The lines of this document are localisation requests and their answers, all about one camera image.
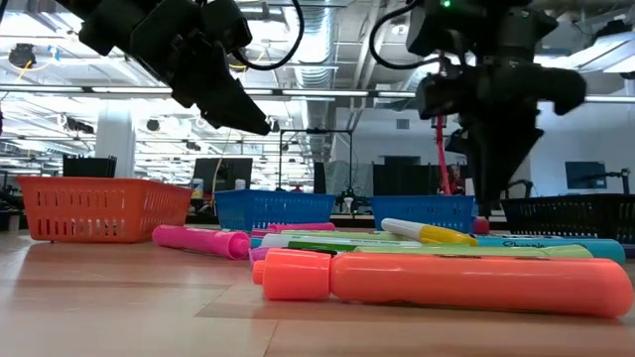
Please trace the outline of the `orange plastic basket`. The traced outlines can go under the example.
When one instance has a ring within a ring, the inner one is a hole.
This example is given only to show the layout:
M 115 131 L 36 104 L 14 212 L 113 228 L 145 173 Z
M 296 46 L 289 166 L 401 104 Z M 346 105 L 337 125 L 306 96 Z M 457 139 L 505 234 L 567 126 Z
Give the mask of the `orange plastic basket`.
M 182 226 L 187 188 L 137 178 L 19 177 L 31 237 L 70 243 L 138 243 L 159 225 Z

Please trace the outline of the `black partition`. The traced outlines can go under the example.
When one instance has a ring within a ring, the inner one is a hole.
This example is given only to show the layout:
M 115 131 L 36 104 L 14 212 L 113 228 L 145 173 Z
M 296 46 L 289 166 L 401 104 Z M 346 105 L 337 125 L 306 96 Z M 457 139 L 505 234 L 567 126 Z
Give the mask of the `black partition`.
M 439 166 L 373 166 L 373 195 L 433 195 L 441 187 Z

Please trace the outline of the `light green highlighter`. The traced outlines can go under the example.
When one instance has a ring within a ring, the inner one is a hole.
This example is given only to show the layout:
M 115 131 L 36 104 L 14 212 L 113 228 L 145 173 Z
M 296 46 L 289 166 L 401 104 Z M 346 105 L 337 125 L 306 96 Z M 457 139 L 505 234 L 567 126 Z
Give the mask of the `light green highlighter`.
M 564 246 L 550 248 L 531 247 L 489 247 L 469 245 L 442 244 L 421 247 L 356 247 L 355 253 L 392 253 L 421 255 L 456 255 L 456 256 L 509 256 L 509 257 L 548 257 L 548 258 L 592 258 L 583 247 Z
M 348 239 L 372 239 L 383 241 L 409 241 L 409 238 L 385 231 L 373 232 L 352 232 L 352 231 L 331 231 L 331 230 L 283 230 L 282 234 L 301 235 L 301 236 L 317 236 L 317 237 L 335 237 Z

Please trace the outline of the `light blue highlighter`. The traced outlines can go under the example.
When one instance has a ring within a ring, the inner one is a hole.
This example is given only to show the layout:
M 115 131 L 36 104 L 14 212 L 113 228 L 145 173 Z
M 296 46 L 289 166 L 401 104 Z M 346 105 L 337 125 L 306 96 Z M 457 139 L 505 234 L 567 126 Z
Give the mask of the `light blue highlighter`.
M 487 236 L 474 235 L 481 246 L 491 247 L 531 247 L 550 248 L 564 246 L 579 246 L 588 251 L 593 258 L 612 260 L 618 264 L 626 263 L 626 253 L 620 243 L 612 239 L 575 238 L 556 236 Z

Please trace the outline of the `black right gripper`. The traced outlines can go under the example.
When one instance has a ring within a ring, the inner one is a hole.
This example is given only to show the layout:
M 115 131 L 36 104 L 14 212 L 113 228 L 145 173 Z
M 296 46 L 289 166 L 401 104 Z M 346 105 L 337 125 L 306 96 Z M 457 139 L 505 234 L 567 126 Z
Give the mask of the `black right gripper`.
M 493 160 L 487 130 L 462 129 L 459 134 L 473 179 L 480 216 L 490 216 L 500 194 L 544 135 L 536 127 L 540 101 L 551 102 L 563 116 L 579 107 L 586 81 L 574 70 L 540 65 L 453 65 L 445 74 L 429 74 L 417 87 L 416 103 L 423 120 L 457 114 L 460 125 L 477 123 L 521 130 L 497 144 Z

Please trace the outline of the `black ceiling device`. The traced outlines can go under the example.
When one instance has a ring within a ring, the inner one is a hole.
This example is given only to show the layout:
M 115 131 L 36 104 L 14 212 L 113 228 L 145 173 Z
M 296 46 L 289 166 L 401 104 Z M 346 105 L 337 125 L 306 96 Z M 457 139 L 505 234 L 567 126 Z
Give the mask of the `black ceiling device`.
M 34 46 L 32 44 L 18 43 L 10 51 L 8 61 L 16 67 L 31 68 L 37 63 Z

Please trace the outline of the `blue plastic basket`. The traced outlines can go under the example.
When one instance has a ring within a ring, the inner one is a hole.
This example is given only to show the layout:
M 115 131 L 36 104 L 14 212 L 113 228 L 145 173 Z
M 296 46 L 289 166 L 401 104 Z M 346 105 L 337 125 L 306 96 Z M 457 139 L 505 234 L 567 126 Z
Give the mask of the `blue plastic basket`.
M 322 223 L 330 220 L 335 196 L 290 191 L 226 190 L 214 198 L 220 227 L 252 231 L 270 223 Z
M 432 224 L 463 233 L 472 232 L 475 200 L 466 195 L 403 195 L 370 198 L 375 227 L 384 218 Z

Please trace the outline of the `orange Sharpie highlighter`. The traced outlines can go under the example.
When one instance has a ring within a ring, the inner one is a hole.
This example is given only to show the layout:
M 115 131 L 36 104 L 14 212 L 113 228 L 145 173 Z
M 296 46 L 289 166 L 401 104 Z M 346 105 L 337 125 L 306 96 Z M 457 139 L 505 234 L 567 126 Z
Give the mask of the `orange Sharpie highlighter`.
M 486 310 L 617 318 L 635 302 L 625 270 L 607 259 L 342 253 L 275 248 L 253 265 L 268 300 L 335 296 Z

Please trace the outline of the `white marker green cap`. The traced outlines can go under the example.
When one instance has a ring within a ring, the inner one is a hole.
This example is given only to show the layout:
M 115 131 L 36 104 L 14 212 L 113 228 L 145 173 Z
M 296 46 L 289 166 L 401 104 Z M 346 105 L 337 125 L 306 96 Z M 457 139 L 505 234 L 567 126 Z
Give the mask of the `white marker green cap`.
M 353 236 L 343 235 L 294 235 L 294 234 L 267 234 L 261 241 L 263 248 L 289 247 L 291 243 L 312 243 L 326 245 L 348 246 L 383 246 L 383 247 L 421 247 L 418 241 L 395 239 L 376 234 L 357 234 Z

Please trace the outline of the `person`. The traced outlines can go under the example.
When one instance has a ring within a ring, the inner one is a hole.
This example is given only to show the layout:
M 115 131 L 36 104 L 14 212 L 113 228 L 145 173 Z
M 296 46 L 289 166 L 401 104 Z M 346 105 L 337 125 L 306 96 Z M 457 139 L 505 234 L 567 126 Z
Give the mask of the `person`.
M 442 170 L 441 193 L 465 195 L 465 181 L 461 175 L 461 166 L 450 165 Z

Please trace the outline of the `white marker yellow-orange cap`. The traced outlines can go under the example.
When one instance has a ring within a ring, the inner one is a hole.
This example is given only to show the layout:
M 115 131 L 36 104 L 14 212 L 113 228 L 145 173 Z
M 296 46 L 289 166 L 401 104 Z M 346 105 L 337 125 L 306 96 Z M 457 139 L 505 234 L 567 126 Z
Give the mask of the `white marker yellow-orange cap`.
M 466 233 L 431 224 L 384 218 L 381 228 L 393 234 L 419 241 L 423 244 L 467 244 L 477 246 L 475 238 Z

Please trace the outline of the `pink highlighter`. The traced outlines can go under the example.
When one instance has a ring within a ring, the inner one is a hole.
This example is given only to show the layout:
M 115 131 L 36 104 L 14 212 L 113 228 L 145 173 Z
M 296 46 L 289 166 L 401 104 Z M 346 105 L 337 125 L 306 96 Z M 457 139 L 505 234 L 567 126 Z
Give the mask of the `pink highlighter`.
M 231 260 L 247 258 L 251 247 L 249 236 L 239 231 L 160 225 L 153 230 L 151 237 L 162 247 L 218 255 Z
M 334 231 L 335 225 L 331 222 L 323 223 L 295 223 L 295 224 L 282 224 L 271 223 L 266 228 L 254 228 L 250 236 L 252 238 L 263 238 L 269 233 L 281 233 L 283 231 Z

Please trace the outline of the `wall monitor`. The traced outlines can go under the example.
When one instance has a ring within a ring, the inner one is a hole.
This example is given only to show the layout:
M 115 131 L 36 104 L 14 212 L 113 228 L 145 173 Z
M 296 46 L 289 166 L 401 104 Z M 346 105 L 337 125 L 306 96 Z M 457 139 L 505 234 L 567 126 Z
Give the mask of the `wall monitor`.
M 602 162 L 565 162 L 568 189 L 606 189 L 606 169 Z

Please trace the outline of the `black plastic basket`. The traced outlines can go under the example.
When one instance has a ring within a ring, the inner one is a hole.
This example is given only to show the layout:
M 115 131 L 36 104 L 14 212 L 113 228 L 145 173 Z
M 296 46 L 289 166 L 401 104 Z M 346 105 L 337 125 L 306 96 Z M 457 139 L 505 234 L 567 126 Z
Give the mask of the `black plastic basket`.
M 635 244 L 635 194 L 598 193 L 506 199 L 512 233 L 614 239 Z

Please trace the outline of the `black computer monitor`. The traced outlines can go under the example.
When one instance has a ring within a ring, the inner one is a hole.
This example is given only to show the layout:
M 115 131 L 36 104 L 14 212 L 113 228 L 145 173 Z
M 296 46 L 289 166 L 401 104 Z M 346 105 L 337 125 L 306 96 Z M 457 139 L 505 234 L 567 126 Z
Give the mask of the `black computer monitor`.
M 235 180 L 244 179 L 246 188 L 251 184 L 253 160 L 247 159 L 197 159 L 192 178 L 204 179 L 204 193 L 218 190 L 234 190 Z

